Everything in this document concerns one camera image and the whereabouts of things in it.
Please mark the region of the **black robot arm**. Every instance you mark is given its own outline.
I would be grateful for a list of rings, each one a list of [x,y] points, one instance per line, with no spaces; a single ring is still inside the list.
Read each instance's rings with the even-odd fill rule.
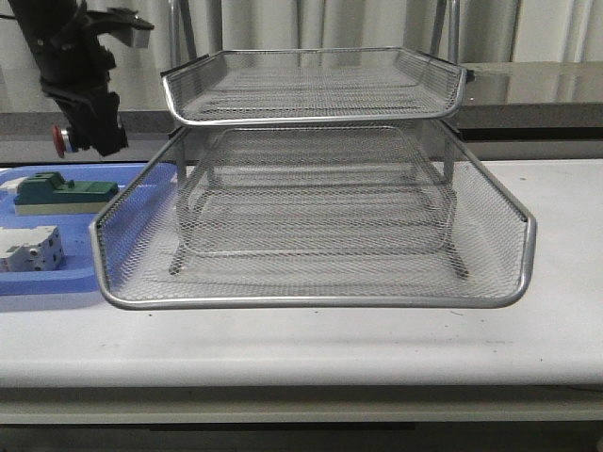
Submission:
[[[108,89],[114,56],[93,30],[99,15],[84,1],[11,1],[15,20],[40,70],[41,90],[53,99],[69,126],[52,128],[63,158],[88,148],[100,155],[128,145],[121,126],[119,95]]]

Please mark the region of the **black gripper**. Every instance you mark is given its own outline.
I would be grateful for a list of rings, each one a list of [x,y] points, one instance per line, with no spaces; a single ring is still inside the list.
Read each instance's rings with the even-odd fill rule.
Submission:
[[[108,156],[128,146],[118,113],[120,97],[108,89],[114,56],[97,41],[74,41],[58,46],[39,43],[43,93],[53,99],[69,126]]]

